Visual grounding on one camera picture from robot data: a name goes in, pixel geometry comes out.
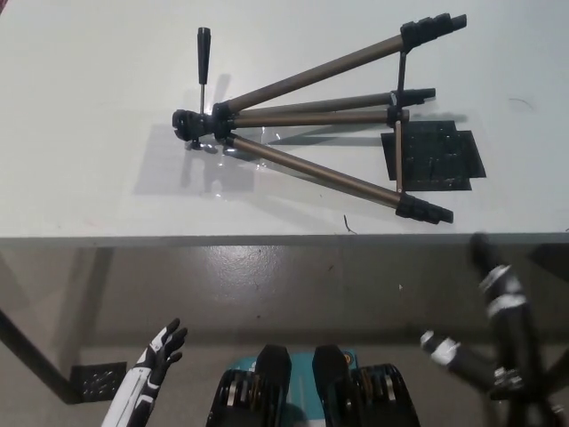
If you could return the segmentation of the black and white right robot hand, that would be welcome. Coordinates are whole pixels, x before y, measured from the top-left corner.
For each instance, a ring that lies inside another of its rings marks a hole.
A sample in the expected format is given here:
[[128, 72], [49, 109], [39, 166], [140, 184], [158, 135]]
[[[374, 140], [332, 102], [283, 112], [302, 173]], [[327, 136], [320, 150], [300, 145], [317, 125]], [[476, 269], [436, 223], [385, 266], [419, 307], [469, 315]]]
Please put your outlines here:
[[436, 364], [492, 399], [545, 399], [546, 375], [537, 332], [517, 274], [486, 234], [474, 234], [469, 249], [481, 276], [478, 289], [484, 298], [496, 359], [432, 330], [422, 335], [421, 348]]

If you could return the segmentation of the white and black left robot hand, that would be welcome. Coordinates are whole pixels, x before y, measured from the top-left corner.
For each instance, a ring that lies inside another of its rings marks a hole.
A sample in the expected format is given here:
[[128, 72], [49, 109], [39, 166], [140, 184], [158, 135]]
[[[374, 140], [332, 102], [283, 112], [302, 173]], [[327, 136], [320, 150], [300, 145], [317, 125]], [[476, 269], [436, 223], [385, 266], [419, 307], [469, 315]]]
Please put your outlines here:
[[148, 344], [121, 382], [102, 427], [144, 427], [170, 366], [182, 357], [188, 333], [175, 318]]

